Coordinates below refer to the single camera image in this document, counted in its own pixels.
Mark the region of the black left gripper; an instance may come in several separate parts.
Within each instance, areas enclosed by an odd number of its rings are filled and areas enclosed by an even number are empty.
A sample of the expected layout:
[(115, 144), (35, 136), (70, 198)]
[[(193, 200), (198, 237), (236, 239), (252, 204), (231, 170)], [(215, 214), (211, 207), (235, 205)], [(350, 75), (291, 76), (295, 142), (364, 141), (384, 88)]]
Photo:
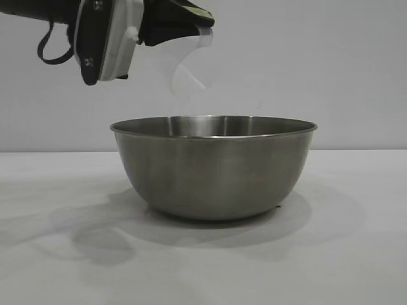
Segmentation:
[[(111, 13), (111, 1), (79, 3), (74, 51), (86, 85), (95, 85), (100, 78)], [(145, 45), (159, 45), (199, 36), (197, 26), (213, 27), (215, 19), (211, 12), (191, 1), (157, 0), (144, 1), (142, 24), (148, 25), (140, 31), (139, 41)]]

